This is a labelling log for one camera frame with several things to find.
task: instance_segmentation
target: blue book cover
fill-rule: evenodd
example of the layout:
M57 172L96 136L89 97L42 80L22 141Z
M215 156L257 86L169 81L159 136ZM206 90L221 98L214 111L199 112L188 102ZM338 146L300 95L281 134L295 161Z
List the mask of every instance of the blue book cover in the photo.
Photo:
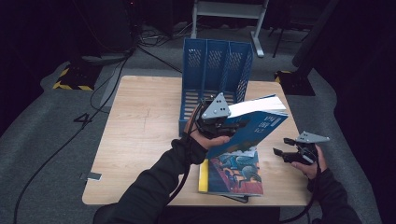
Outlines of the blue book cover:
M230 142L209 149L206 158L212 159L226 152L245 151L257 146L266 136L276 129L287 117L286 107L275 95L266 96L235 105L225 123L245 123L237 130Z

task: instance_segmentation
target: gray carpet floor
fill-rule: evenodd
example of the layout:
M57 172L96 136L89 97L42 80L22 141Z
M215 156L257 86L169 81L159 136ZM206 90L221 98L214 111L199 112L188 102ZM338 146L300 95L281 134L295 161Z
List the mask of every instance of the gray carpet floor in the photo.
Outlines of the gray carpet floor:
M198 38L249 42L248 31L253 29L203 30ZM277 56L272 58L277 33L271 37L268 37L268 33L264 30L261 32L260 40L266 54L263 58L254 58L251 80L274 81L275 71L296 70L291 60L300 44L282 42ZM302 36L304 34L285 33L285 38L298 40ZM182 68L181 38L160 47L145 49ZM60 64L52 74L43 78L41 86L44 93L19 115L0 138L1 224L12 223L14 207L23 186L51 155L76 134L81 123L73 122L75 118L84 113L91 116L96 114L92 105L99 107L105 102L116 84L114 77L120 71L116 64L105 66L96 82L95 92L54 90L52 86L67 64ZM125 64L121 75L181 77L179 72L139 49ZM322 148L328 165L344 184L350 204L363 223L381 223L371 185L354 159L332 113L336 104L332 87L315 70L309 75L309 80L316 96L287 95L299 131L331 138ZM104 111L111 110L111 102L107 102ZM97 113L92 122L38 173L21 198L18 223L92 223L98 207L82 202L85 181L79 177L81 173L86 174L91 170L107 116L107 113ZM282 207L281 219L293 217L302 210L302 207ZM321 217L320 208L317 205L312 207L310 215L311 218ZM306 223L306 217L293 223Z

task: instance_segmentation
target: open book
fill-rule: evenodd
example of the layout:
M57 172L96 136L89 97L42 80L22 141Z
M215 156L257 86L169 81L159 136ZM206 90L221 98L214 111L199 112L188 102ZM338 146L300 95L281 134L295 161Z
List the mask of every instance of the open book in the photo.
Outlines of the open book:
M257 145L288 115L276 95L229 106L225 123L243 122L230 142L209 149L200 165L199 192L218 194L246 202L247 197L262 196Z

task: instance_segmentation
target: black cable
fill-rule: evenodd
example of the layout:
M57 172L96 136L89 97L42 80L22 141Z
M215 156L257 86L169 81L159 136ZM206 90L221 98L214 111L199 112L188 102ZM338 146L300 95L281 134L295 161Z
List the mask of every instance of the black cable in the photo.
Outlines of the black cable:
M97 108L96 106L94 106L94 105L92 104L92 98L93 98L93 96L95 95L95 93L96 93L97 91L99 91L99 89L101 89L112 77L114 77L114 74L116 73L116 69L117 69L117 67L118 67L120 64L121 64L121 63L118 63L118 64L116 65L116 67L114 68L113 73L111 74L111 76L110 76L108 79L106 79L106 81L104 81L104 82L102 83L102 85L100 85L98 88L96 88L96 90L92 93L91 98L90 98L90 104L91 104L91 107L92 107L93 109L100 110L101 112L103 112L103 113L105 113L105 114L109 114L109 112L104 111L104 110L102 110L101 108Z
M155 39L155 42L154 43L146 42L146 40L150 40L150 39ZM170 38L166 35L157 35L157 33L153 30L146 30L143 31L142 34L140 35L140 40L138 44L144 47L158 47L169 40Z
M309 211L306 212L306 219L307 219L308 224L311 224L311 216L309 215Z
M29 185L32 183L32 181L35 179L35 177L41 172L41 170L52 160L52 158L54 158L60 151L62 151L89 123L91 123L92 119L94 117L96 117L96 115L100 112L100 110L105 106L105 104L110 100L111 95L114 93L117 84L120 80L120 75L121 75L121 71L123 66L126 64L126 62L128 61L129 57L127 59L125 59L125 61L122 64L122 67L120 69L119 72L119 76L117 78L116 84L112 90L112 92L110 93L110 95L107 97L106 101L101 105L101 107L99 107L99 110L96 110L95 113L88 119L88 122L83 123L83 125L81 126L81 128L79 128L75 134L73 134L72 137L70 137L58 150L56 150L36 171L35 173L30 177L30 179L28 180L28 182L25 184L25 186L23 187L20 196L18 197L18 200L15 204L15 208L14 208L14 222L13 224L17 224L17 217L18 217L18 208L20 206L21 203L21 199L22 196L24 194L24 192L27 190L27 188L29 187Z
M139 48L140 50L142 50L143 52L145 52L146 54L150 55L151 57L154 57L155 59L159 60L160 62L165 63L166 65L168 65L169 67L171 67L171 68L173 68L174 70L178 71L179 73L182 73L181 70L180 70L179 68L175 67L174 65L172 65L172 64L170 64L170 63L168 63L168 62L162 60L161 58L159 58L159 57L153 55L152 53L146 51L145 49L142 49L140 46L138 46L138 48Z
M175 189L175 191L173 192L173 194L169 198L168 203L172 202L172 200L175 199L175 197L178 195L178 193L181 191L181 189L183 189L183 186L186 183L187 177L189 176L190 168L191 168L190 158L191 158L191 154L192 154L191 153L190 134L195 131L195 130L192 130L192 127L194 125L194 122L196 120L196 117L197 117L199 111L201 110L201 107L202 107L202 103L198 104L197 108L195 109L195 113L192 115L191 122L190 122L190 127L189 127L189 129L187 131L187 143L188 143L187 150L188 151L187 151L187 155L186 155L186 158L187 158L186 159L186 167L185 167L183 178L181 179L180 184L177 186L177 188Z
M127 52L124 54L124 56L119 57L119 58L115 58L115 59L101 59L101 60L84 60L85 62L89 63L92 66L105 66L105 65L110 65L113 63L121 63L122 61L124 61L126 58L129 58L132 55L132 52Z
M297 215L295 217L288 218L286 220L280 220L279 223L288 223L288 222L295 221L295 220L299 219L300 217L302 217L303 215L308 213L309 209L311 209L311 206L314 203L314 200L316 198L318 180L320 179L320 174L321 174L321 170L320 170L320 165L319 165L319 159L317 158L317 176L315 177L315 180L314 180L314 189L312 192L311 200L309 201L308 205L305 207L305 209L299 215Z

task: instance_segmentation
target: person's right hand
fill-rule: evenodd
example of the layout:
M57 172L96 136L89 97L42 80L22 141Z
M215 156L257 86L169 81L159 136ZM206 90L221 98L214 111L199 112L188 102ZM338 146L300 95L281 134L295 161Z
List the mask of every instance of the person's right hand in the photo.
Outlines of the person's right hand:
M326 161L323 157L323 152L319 146L316 146L318 150L318 160L319 160L319 166L321 172L325 171L327 169L327 164ZM291 165L296 168L297 170L300 170L303 172L304 175L306 175L309 179L314 179L317 176L317 168L318 165L315 162L312 165L304 165L300 162L294 161L291 163Z
M184 128L184 133L187 133L190 128L190 124L192 124L192 132L190 133L190 137L195 139L201 147L204 147L206 150L209 150L211 147L221 146L225 143L230 141L229 136L219 136L216 138L208 139L205 136L201 135L198 131L195 121L192 120L192 116L190 117L189 121L187 121L186 127Z

